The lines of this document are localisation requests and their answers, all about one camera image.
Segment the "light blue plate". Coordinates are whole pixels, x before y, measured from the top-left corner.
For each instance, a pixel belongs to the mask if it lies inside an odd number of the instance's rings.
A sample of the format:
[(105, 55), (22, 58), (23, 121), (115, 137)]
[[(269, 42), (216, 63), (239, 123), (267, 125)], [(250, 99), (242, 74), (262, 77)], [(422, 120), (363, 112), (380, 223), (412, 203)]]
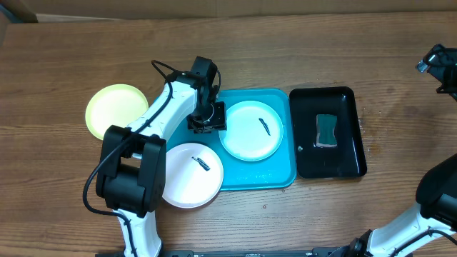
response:
[(223, 147), (242, 161), (261, 161), (281, 145), (284, 126), (278, 113), (260, 101), (242, 101), (226, 112), (225, 131), (219, 133)]

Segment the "yellow plate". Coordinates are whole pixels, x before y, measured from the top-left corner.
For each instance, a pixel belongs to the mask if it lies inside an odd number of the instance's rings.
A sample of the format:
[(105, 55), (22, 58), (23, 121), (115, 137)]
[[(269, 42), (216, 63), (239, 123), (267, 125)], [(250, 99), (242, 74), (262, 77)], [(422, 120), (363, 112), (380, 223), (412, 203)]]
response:
[(88, 130), (102, 140), (111, 126), (126, 127), (149, 108), (144, 94), (128, 84), (114, 84), (98, 91), (89, 101), (85, 122)]

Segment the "green scrubbing sponge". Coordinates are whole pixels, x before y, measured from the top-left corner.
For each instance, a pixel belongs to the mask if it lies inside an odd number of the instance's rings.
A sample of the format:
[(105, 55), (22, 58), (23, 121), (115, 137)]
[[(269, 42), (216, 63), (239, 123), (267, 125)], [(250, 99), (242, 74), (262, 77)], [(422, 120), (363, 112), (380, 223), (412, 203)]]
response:
[(319, 148), (335, 148), (337, 116), (318, 114), (316, 116), (316, 146)]

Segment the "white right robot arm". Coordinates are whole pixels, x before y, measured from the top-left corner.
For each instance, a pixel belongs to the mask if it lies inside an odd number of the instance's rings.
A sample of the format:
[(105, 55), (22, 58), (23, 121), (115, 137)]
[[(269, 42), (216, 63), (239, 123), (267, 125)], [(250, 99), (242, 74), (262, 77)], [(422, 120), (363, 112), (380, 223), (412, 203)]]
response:
[[(441, 82), (437, 94), (448, 94), (456, 101), (456, 48), (436, 44), (416, 69)], [(322, 250), (322, 256), (413, 256), (415, 250), (440, 237), (456, 245), (453, 234), (456, 234), (456, 154), (423, 176), (412, 207), (384, 227), (354, 238), (347, 246)]]

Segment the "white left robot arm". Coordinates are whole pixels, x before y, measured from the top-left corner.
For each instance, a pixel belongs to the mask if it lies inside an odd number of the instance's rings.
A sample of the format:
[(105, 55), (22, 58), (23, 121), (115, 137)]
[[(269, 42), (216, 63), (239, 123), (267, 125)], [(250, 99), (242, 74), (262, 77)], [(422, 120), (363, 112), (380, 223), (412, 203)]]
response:
[(194, 133), (226, 129), (226, 106), (217, 101), (220, 71), (196, 57), (188, 71), (172, 69), (152, 106), (127, 127), (104, 134), (99, 164), (88, 177), (83, 202), (92, 213), (117, 217), (125, 248), (120, 256), (161, 256), (155, 213), (166, 184), (166, 143), (182, 121)]

